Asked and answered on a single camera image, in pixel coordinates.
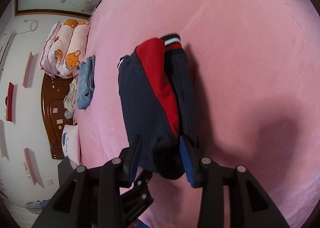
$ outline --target wall shelf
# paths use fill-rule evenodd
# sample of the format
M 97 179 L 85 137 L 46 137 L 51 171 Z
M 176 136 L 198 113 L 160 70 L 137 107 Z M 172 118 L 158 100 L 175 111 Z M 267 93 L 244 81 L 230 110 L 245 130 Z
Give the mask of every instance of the wall shelf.
M 4 136 L 4 122 L 2 120 L 0 120 L 0 155 L 2 158 L 8 158 L 8 151 Z
M 12 121 L 12 97 L 13 97 L 13 88 L 14 85 L 9 82 L 9 87 L 8 87 L 8 95 L 6 98 L 6 105 L 7 105 L 7 112 L 6 112 L 6 120 L 7 121 Z
M 33 59 L 33 55 L 32 55 L 32 52 L 30 52 L 28 60 L 27 60 L 26 67 L 24 69 L 24 74 L 23 74 L 22 86 L 24 88 L 27 88 L 27 86 L 28 86 L 28 77 L 29 77 L 29 73 L 30 73 L 30 67 L 31 67 L 32 59 Z
M 37 180 L 31 164 L 30 149 L 29 148 L 23 149 L 23 154 L 26 160 L 25 163 L 26 163 L 26 171 L 28 171 L 28 177 L 32 180 L 33 185 L 35 185 L 37 183 Z

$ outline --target white pillow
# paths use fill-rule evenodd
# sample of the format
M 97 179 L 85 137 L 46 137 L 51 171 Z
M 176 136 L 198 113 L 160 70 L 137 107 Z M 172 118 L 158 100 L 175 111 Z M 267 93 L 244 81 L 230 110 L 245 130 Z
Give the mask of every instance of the white pillow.
M 74 163 L 80 165 L 80 142 L 78 125 L 66 124 L 62 132 L 62 150 L 63 155 Z

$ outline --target black clamp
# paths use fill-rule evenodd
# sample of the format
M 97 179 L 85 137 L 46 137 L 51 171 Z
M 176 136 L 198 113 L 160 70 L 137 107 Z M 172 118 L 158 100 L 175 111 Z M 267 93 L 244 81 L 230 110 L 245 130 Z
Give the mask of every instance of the black clamp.
M 33 228 L 126 228 L 152 203 L 148 182 L 152 172 L 143 170 L 134 181 L 142 138 L 102 167 L 78 166 L 63 183 L 33 224 Z M 133 188 L 120 195 L 120 187 Z
M 230 228 L 289 228 L 274 202 L 245 166 L 222 167 L 180 137 L 180 154 L 193 188 L 202 187 L 198 228 L 223 228 L 223 186 L 229 188 Z

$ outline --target pink bed sheet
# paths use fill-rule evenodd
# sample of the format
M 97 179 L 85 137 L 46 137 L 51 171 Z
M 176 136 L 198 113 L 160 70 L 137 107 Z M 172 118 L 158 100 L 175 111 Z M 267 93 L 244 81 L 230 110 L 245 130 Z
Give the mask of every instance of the pink bed sheet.
M 102 165 L 128 146 L 118 95 L 119 58 L 177 32 L 196 66 L 197 135 L 205 155 L 246 165 L 292 228 L 320 198 L 320 18 L 309 0 L 103 0 L 86 56 L 95 91 L 76 109 L 82 161 Z M 201 189 L 155 174 L 141 220 L 196 227 Z

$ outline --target folded clothes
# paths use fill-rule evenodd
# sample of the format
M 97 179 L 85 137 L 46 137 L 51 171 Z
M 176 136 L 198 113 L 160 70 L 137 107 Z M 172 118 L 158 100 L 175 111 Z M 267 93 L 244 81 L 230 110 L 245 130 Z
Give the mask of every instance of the folded clothes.
M 94 91 L 94 65 L 96 56 L 90 56 L 86 62 L 81 62 L 77 88 L 77 104 L 79 110 L 86 109 L 91 102 Z
M 70 83 L 70 91 L 63 101 L 64 108 L 67 109 L 64 112 L 64 116 L 66 119 L 71 119 L 75 112 L 76 89 L 77 89 L 77 79 L 74 79 Z

